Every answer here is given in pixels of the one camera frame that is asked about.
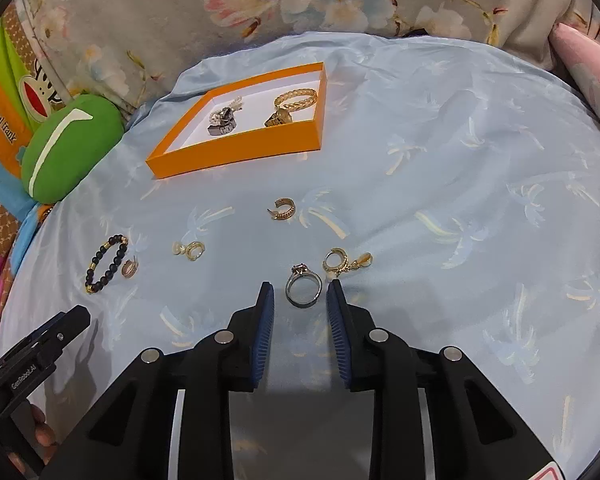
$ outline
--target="bed sheet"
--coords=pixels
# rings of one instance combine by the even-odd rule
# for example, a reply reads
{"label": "bed sheet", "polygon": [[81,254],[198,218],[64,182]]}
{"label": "bed sheet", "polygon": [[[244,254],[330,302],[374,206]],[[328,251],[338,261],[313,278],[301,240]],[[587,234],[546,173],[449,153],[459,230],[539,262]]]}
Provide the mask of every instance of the bed sheet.
{"label": "bed sheet", "polygon": [[[156,181],[144,160],[207,89],[323,61],[322,149]],[[266,209],[291,197],[297,212]],[[87,295],[113,234],[139,269]],[[206,245],[196,262],[175,241]],[[366,478],[372,396],[349,394],[324,295],[292,307],[294,264],[340,246],[373,264],[342,276],[349,301],[416,348],[453,344],[575,479],[600,449],[600,123],[558,78],[459,40],[307,33],[184,72],[49,215],[0,327],[0,355],[60,310],[92,325],[33,399],[65,435],[144,348],[191,348],[275,288],[264,382],[234,395],[242,480]]]}

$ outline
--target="finger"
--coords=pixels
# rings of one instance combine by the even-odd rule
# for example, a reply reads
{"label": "finger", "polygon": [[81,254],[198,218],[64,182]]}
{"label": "finger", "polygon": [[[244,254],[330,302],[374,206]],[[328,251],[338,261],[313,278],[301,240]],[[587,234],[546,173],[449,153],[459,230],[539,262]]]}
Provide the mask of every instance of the finger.
{"label": "finger", "polygon": [[58,444],[52,444],[49,447],[45,447],[45,453],[42,457],[42,462],[44,462],[45,465],[49,463],[56,450],[58,450]]}
{"label": "finger", "polygon": [[46,424],[36,425],[36,440],[40,446],[49,447],[56,441],[56,434]]}
{"label": "finger", "polygon": [[44,424],[46,422],[45,414],[35,404],[31,405],[31,415],[33,415],[33,420],[35,420],[38,424]]}
{"label": "finger", "polygon": [[15,453],[9,453],[9,460],[11,460],[11,463],[14,466],[16,466],[16,469],[24,475],[24,471],[26,470],[26,468],[24,467],[24,462],[22,461],[22,459]]}

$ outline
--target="pillow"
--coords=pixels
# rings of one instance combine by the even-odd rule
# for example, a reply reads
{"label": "pillow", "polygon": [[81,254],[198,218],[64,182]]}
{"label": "pillow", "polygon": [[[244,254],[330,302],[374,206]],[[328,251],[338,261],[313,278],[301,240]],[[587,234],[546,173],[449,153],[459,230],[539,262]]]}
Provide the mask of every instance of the pillow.
{"label": "pillow", "polygon": [[122,138],[118,109],[103,97],[81,95],[54,113],[31,138],[22,183],[43,204],[62,200]]}
{"label": "pillow", "polygon": [[549,39],[600,118],[600,44],[563,23],[554,27]]}

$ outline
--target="green cushion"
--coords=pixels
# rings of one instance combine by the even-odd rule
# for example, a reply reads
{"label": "green cushion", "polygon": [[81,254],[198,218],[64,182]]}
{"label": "green cushion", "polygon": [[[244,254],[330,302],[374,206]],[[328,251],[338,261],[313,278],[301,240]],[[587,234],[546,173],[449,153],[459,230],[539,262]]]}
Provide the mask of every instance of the green cushion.
{"label": "green cushion", "polygon": [[22,159],[22,183],[43,204],[62,200],[122,138],[118,109],[81,95],[36,131]]}

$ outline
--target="colorful blanket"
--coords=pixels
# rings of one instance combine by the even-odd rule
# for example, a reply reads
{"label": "colorful blanket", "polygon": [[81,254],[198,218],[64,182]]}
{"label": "colorful blanket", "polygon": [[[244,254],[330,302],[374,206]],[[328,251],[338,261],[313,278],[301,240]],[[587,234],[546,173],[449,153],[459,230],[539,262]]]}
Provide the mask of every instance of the colorful blanket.
{"label": "colorful blanket", "polygon": [[11,4],[0,19],[0,318],[24,253],[50,210],[22,187],[22,155],[40,123],[62,106]]}

